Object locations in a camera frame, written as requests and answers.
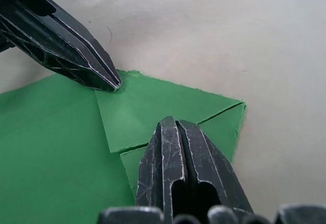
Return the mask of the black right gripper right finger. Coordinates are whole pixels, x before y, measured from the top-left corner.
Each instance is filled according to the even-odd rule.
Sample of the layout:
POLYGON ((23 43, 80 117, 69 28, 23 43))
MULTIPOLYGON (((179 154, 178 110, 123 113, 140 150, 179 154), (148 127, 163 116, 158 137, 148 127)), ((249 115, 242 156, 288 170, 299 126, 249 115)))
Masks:
POLYGON ((206 218, 208 210, 223 205, 238 217, 254 211, 230 161, 194 123, 179 120, 177 127, 188 171, 189 207, 197 218, 206 218))

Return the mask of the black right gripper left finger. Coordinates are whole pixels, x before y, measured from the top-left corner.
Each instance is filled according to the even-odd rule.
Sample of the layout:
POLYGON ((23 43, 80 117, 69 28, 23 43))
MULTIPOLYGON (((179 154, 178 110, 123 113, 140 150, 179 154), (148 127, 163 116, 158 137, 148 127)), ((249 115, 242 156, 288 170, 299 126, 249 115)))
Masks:
POLYGON ((186 166, 182 137, 174 117, 160 120, 141 159, 137 206, 159 208, 164 223, 184 210, 186 166))

